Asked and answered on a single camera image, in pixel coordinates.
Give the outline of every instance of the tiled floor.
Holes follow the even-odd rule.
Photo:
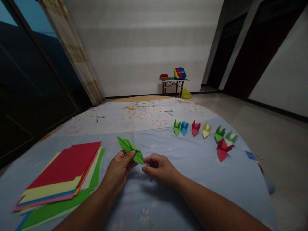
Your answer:
[[[220,115],[245,140],[274,181],[279,230],[308,230],[308,124],[231,96],[190,99]]]

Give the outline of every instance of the person's left hand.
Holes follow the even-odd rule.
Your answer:
[[[126,152],[122,150],[111,160],[100,185],[102,190],[110,190],[114,196],[123,190],[128,173],[137,166],[133,161],[136,151],[132,150],[125,154]]]

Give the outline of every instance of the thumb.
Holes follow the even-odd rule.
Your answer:
[[[134,158],[136,150],[131,150],[126,157],[123,159],[123,163],[127,166],[128,163]]]
[[[145,172],[148,175],[151,175],[151,176],[157,176],[157,174],[158,174],[158,169],[157,168],[152,168],[150,166],[142,167],[142,171]]]

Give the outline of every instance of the yellow plastic bag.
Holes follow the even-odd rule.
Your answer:
[[[184,88],[182,91],[182,98],[189,99],[191,97],[192,97],[191,93],[186,88]]]

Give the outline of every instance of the red origami crane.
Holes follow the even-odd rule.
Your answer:
[[[192,123],[192,134],[193,134],[193,136],[195,137],[196,135],[198,135],[198,133],[199,133],[199,129],[200,129],[200,123],[199,124],[195,124],[195,121],[193,121],[193,123]]]
[[[233,147],[235,146],[234,145],[228,146],[225,139],[222,139],[221,141],[218,142],[217,155],[220,162],[222,162],[227,157],[228,151],[230,151]]]

